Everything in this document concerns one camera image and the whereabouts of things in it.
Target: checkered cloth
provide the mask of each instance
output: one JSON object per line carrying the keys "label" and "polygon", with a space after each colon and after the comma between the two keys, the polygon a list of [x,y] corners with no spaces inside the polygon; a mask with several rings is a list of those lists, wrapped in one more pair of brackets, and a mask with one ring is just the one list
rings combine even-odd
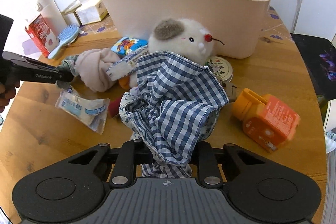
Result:
{"label": "checkered cloth", "polygon": [[132,138],[142,138],[155,159],[143,175],[190,177],[188,165],[198,141],[211,134],[228,98],[208,67],[172,52],[139,58],[137,96],[125,93],[119,114]]}

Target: table top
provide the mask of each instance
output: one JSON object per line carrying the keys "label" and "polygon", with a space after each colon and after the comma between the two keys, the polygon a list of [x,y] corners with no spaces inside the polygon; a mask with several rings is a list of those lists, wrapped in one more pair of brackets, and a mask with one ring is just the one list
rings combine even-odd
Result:
{"label": "table top", "polygon": [[[322,192],[321,204],[313,222],[320,223],[327,180],[321,114],[298,49],[290,39],[283,39],[289,34],[284,26],[279,26],[262,32],[251,57],[226,59],[233,67],[232,82],[237,85],[238,94],[246,87],[260,95],[270,93],[300,115],[301,122],[293,141],[269,154],[243,133],[240,121],[231,117],[232,104],[222,108],[216,127],[207,141],[213,147],[235,143],[313,178]],[[279,33],[282,39],[274,38],[272,33]],[[86,35],[78,38],[58,60],[40,60],[57,65],[68,55],[92,48],[111,47],[118,37],[117,31]],[[89,99],[114,100],[124,92],[118,84],[107,92],[96,94],[79,80],[73,86]],[[11,192],[23,176],[98,143],[121,147],[131,136],[129,128],[119,119],[109,116],[102,135],[92,132],[71,115],[55,108],[59,92],[55,85],[24,83],[0,133],[0,205],[13,223],[18,223],[20,219],[11,201]]]}

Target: clear plastic wrapper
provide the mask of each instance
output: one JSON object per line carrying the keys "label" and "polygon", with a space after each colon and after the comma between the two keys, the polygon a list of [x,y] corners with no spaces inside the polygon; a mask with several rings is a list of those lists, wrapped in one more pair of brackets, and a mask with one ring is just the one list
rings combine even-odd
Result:
{"label": "clear plastic wrapper", "polygon": [[91,130],[102,134],[105,127],[108,106],[110,99],[87,100],[78,94],[76,90],[69,87],[62,90],[55,107],[80,120]]}

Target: red and white carton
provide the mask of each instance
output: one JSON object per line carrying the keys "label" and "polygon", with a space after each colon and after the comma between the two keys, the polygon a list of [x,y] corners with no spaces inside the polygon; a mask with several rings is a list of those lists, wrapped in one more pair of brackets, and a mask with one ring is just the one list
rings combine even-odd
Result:
{"label": "red and white carton", "polygon": [[25,30],[45,57],[48,57],[49,53],[59,44],[59,39],[54,35],[41,14],[34,17],[25,27]]}

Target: pink cloth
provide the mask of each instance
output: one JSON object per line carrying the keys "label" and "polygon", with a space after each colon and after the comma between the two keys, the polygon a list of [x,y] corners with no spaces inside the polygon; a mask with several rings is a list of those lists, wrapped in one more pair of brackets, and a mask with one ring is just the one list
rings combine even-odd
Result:
{"label": "pink cloth", "polygon": [[89,50],[78,56],[75,71],[92,91],[104,92],[116,82],[111,81],[106,71],[119,60],[119,56],[109,48]]}

